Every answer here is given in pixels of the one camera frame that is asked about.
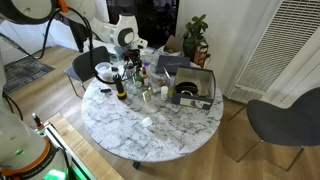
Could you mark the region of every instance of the white marble tabletop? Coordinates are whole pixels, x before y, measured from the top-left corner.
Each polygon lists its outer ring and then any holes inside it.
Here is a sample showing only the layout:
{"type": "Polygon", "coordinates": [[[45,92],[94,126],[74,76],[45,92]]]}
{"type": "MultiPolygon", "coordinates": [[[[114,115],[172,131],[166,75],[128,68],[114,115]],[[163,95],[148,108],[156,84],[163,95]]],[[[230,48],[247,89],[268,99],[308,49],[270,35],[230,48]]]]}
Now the white marble tabletop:
{"type": "MultiPolygon", "coordinates": [[[[141,53],[143,61],[155,65],[159,55],[141,53]]],[[[120,101],[114,85],[94,79],[82,100],[82,119],[91,137],[104,149],[122,158],[138,162],[161,162],[190,154],[205,144],[220,124],[223,99],[216,89],[210,110],[174,105],[153,94],[151,102],[143,101],[142,89],[132,81],[124,88],[127,99],[120,101]],[[111,88],[111,93],[100,89],[111,88]],[[142,120],[150,117],[152,125],[142,120]]]]}

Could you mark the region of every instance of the green leaves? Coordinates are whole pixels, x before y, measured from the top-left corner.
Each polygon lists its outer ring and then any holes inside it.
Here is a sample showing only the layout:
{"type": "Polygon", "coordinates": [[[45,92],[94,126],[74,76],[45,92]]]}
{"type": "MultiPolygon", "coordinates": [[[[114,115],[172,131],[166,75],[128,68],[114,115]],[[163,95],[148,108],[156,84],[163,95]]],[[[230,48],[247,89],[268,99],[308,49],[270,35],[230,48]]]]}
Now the green leaves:
{"type": "Polygon", "coordinates": [[[185,42],[188,44],[199,44],[204,40],[203,32],[208,28],[208,24],[203,20],[206,18],[206,14],[200,17],[194,16],[192,18],[192,23],[188,22],[185,27],[187,31],[184,33],[183,37],[185,42]]]}

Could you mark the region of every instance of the gray chair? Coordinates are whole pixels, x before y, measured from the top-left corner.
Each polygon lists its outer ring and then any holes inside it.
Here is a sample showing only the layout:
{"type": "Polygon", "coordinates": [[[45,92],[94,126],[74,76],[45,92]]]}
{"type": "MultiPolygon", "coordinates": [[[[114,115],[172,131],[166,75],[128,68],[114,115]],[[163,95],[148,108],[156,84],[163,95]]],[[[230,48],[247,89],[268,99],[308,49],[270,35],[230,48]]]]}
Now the gray chair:
{"type": "MultiPolygon", "coordinates": [[[[109,53],[106,47],[100,46],[93,49],[93,67],[95,67],[97,64],[101,62],[110,62],[109,58],[110,58],[109,53]]],[[[90,67],[89,51],[77,56],[73,60],[72,65],[64,70],[64,73],[68,76],[74,93],[78,97],[80,97],[71,79],[79,81],[81,83],[83,90],[84,91],[86,90],[83,83],[94,76],[90,67]]]]}
{"type": "Polygon", "coordinates": [[[312,89],[300,96],[289,108],[282,109],[274,105],[251,100],[247,105],[249,122],[261,141],[244,154],[261,143],[268,142],[283,146],[301,147],[290,166],[298,160],[304,146],[320,145],[320,88],[312,89]]]}

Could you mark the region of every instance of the potted plant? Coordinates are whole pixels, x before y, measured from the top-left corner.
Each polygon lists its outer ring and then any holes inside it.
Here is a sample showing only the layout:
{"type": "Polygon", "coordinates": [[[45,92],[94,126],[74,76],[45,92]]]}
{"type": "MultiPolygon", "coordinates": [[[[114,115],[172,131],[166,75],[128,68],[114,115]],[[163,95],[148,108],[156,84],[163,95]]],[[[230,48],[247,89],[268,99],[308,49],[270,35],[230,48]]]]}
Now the potted plant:
{"type": "Polygon", "coordinates": [[[187,31],[184,33],[183,38],[183,52],[184,55],[190,57],[190,61],[193,62],[196,47],[200,42],[204,41],[203,33],[208,28],[208,24],[203,20],[206,18],[206,14],[201,17],[194,16],[192,22],[186,24],[187,31]]]}

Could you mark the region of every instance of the rug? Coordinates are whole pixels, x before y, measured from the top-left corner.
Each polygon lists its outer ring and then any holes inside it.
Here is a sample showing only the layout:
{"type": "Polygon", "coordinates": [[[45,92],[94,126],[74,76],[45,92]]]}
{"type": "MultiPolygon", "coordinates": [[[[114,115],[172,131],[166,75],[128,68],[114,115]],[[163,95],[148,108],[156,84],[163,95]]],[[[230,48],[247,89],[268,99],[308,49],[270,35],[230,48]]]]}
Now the rug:
{"type": "Polygon", "coordinates": [[[42,64],[39,60],[30,56],[4,66],[7,83],[4,92],[10,94],[19,88],[31,83],[48,72],[54,70],[53,67],[42,64]]]}

